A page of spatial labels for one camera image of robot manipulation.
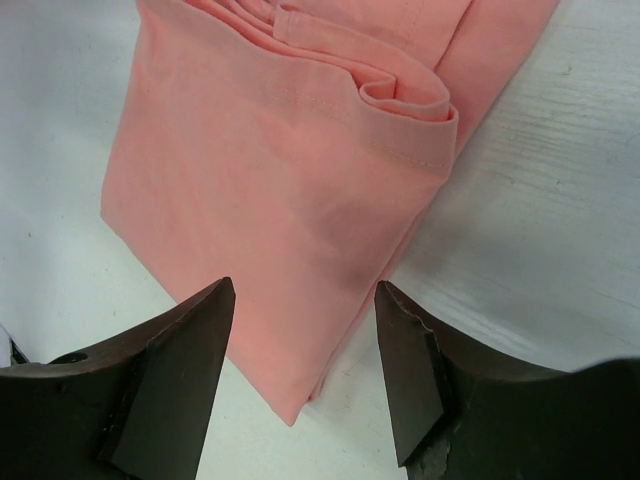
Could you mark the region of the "salmon pink t shirt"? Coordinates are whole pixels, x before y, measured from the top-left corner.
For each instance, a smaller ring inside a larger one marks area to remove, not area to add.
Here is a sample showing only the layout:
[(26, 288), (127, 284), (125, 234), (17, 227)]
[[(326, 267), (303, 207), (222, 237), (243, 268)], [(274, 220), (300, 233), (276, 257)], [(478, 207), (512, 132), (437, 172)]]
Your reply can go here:
[(141, 1), (101, 214), (293, 424), (553, 1)]

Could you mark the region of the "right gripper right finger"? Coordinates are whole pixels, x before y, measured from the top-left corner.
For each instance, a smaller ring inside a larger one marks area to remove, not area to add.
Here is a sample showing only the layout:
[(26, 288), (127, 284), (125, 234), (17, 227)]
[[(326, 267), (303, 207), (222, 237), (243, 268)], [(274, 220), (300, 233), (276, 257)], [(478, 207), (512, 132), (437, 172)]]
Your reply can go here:
[(411, 479), (635, 479), (639, 362), (561, 372), (502, 353), (388, 281), (375, 292), (397, 463)]

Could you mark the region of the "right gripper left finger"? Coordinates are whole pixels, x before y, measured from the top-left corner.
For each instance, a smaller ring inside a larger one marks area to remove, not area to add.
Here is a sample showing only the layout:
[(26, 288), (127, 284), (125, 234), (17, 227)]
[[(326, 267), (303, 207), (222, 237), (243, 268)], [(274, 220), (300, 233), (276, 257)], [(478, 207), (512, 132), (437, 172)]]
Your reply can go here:
[(3, 368), (2, 477), (195, 478), (235, 300), (222, 278), (104, 341)]

